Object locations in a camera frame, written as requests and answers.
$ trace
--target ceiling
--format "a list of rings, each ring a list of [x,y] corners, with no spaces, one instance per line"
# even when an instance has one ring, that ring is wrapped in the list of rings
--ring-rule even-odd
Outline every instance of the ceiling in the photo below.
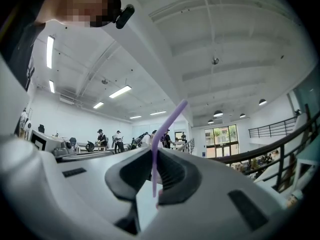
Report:
[[[88,108],[102,101],[99,112],[121,119],[170,112],[185,98],[185,118],[203,126],[215,110],[231,121],[249,117],[260,99],[293,89],[318,60],[284,0],[122,0],[129,3],[136,12],[122,30],[49,22],[34,45],[37,84],[48,88],[52,79],[58,92]],[[48,35],[53,69],[45,63]],[[131,91],[109,98],[126,84]]]

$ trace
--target railing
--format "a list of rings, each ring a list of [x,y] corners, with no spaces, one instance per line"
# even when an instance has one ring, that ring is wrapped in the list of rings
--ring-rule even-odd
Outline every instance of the railing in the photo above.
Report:
[[[258,128],[249,129],[250,138],[273,137],[280,135],[289,135],[293,132],[298,116],[275,122]]]
[[[179,147],[177,150],[182,152],[188,152],[189,154],[192,154],[195,148],[195,139],[189,140],[186,144]]]
[[[280,158],[277,160],[274,160],[266,165],[260,166],[258,168],[249,169],[247,171],[244,171],[244,175],[251,175],[257,172],[264,171],[266,168],[279,163],[279,170],[277,173],[274,173],[266,178],[263,179],[263,181],[270,180],[274,177],[276,178],[276,184],[272,187],[278,191],[282,192],[285,189],[287,189],[291,182],[290,179],[292,176],[294,176],[294,167],[296,165],[296,155],[299,154],[302,150],[305,149],[307,145],[309,145],[315,138],[318,136],[319,133],[319,126],[317,125],[317,119],[320,117],[320,111],[306,124],[301,126],[299,129],[295,130],[288,136],[272,143],[267,146],[263,146],[260,148],[257,148],[252,151],[248,151],[245,153],[240,153],[236,155],[231,156],[224,156],[224,157],[216,157],[216,158],[208,158],[211,160],[216,160],[219,162],[222,162],[224,164],[232,164],[237,163],[245,160],[251,160],[263,155],[268,154],[269,152],[272,152],[278,148],[280,148]],[[294,149],[292,149],[290,152],[285,154],[285,144],[292,141],[294,138],[298,137],[299,135],[303,134],[301,143],[296,146]],[[284,160],[285,158],[289,157],[289,165],[284,167]]]

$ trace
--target ceiling sprinkler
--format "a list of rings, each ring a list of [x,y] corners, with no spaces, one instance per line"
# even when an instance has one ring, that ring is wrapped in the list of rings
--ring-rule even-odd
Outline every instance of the ceiling sprinkler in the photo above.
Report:
[[[213,57],[212,59],[212,62],[211,62],[213,65],[217,65],[219,63],[219,59],[218,58],[215,58]]]

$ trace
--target black pants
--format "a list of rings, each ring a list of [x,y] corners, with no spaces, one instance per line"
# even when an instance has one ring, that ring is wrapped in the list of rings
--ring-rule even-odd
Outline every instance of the black pants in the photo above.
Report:
[[[118,145],[121,153],[125,152],[124,143],[123,142],[119,142],[118,141],[115,145]]]

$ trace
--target black rectangular slot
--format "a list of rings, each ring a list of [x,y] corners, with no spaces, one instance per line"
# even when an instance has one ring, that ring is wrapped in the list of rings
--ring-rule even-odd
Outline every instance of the black rectangular slot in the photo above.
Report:
[[[241,190],[233,190],[228,193],[228,196],[251,230],[254,231],[268,222],[265,215]]]
[[[77,168],[77,169],[73,169],[73,170],[66,170],[66,171],[63,171],[62,173],[63,173],[64,177],[67,178],[67,177],[82,174],[85,172],[86,172],[86,170],[84,168]]]

